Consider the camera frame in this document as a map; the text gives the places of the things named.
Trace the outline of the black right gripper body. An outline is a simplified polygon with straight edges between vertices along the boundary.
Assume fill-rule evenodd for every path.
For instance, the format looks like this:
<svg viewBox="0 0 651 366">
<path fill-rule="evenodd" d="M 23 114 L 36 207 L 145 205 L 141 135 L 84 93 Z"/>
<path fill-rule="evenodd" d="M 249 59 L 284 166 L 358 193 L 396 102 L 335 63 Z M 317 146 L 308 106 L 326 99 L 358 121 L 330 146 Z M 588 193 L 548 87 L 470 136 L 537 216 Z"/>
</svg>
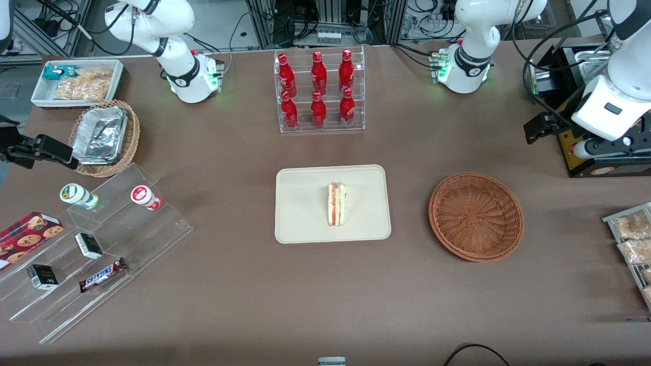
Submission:
<svg viewBox="0 0 651 366">
<path fill-rule="evenodd" d="M 19 122 L 1 115 L 1 158 L 2 162 L 33 168 L 39 160 L 35 145 L 37 139 L 22 135 L 19 132 Z"/>
</svg>

